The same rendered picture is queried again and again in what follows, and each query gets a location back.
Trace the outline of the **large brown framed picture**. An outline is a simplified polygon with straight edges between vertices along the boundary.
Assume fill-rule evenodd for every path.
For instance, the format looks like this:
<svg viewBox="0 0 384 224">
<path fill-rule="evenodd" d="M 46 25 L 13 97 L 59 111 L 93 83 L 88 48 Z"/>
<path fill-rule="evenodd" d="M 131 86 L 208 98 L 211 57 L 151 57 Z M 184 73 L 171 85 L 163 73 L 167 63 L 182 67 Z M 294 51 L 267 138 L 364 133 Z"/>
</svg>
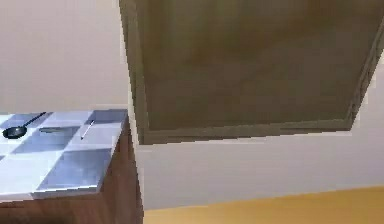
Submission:
<svg viewBox="0 0 384 224">
<path fill-rule="evenodd" d="M 142 145 L 350 131 L 384 0 L 119 0 Z"/>
</svg>

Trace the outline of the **white pen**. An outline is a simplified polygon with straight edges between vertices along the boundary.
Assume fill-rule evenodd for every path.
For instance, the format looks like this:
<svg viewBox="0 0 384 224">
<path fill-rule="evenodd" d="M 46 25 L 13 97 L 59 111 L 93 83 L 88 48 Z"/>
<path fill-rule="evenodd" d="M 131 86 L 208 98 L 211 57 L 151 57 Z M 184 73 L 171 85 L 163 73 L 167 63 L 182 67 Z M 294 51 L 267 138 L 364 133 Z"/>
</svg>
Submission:
<svg viewBox="0 0 384 224">
<path fill-rule="evenodd" d="M 94 124 L 94 120 L 92 120 L 90 122 L 90 124 L 88 125 L 88 127 L 86 128 L 86 130 L 84 131 L 84 133 L 81 135 L 80 139 L 83 140 L 86 136 L 86 134 L 88 133 L 89 129 L 92 127 L 92 125 Z"/>
</svg>

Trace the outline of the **brown cabinet with checked top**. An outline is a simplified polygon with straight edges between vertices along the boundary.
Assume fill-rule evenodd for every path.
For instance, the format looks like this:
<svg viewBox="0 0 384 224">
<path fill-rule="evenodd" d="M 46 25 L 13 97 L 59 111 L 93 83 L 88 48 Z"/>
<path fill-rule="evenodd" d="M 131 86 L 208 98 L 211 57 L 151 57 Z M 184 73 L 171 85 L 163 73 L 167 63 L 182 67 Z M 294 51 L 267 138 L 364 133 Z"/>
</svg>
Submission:
<svg viewBox="0 0 384 224">
<path fill-rule="evenodd" d="M 39 114 L 0 115 L 0 224 L 144 224 L 128 112 L 48 112 L 3 137 Z"/>
</svg>

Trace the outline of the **grey flat knife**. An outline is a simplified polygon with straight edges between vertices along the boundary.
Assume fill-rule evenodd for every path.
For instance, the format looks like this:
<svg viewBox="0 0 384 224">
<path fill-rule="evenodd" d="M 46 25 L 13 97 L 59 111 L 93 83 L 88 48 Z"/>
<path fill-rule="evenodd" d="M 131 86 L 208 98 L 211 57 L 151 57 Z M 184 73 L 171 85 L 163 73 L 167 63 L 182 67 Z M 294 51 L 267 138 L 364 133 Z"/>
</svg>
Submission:
<svg viewBox="0 0 384 224">
<path fill-rule="evenodd" d="M 71 127 L 42 127 L 39 128 L 41 133 L 58 133 L 58 132 L 67 132 L 70 131 Z"/>
</svg>

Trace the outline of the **black ladle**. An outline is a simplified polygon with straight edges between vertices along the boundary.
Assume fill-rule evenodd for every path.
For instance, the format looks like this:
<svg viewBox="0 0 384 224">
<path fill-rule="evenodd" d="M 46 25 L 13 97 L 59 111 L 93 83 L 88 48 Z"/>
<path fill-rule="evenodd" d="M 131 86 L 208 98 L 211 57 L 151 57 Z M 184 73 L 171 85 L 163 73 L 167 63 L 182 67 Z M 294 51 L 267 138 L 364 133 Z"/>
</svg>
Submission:
<svg viewBox="0 0 384 224">
<path fill-rule="evenodd" d="M 23 137 L 28 131 L 27 126 L 42 117 L 43 115 L 45 115 L 45 112 L 42 112 L 39 115 L 33 117 L 21 126 L 13 126 L 6 128 L 2 131 L 3 137 L 6 139 L 19 139 Z"/>
</svg>

